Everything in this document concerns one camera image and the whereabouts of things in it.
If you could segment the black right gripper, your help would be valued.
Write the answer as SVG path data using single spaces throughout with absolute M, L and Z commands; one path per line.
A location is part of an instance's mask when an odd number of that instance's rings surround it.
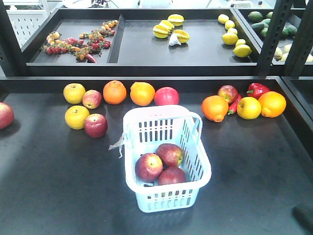
M 299 203 L 292 209 L 292 215 L 297 223 L 307 232 L 313 232 L 313 205 Z

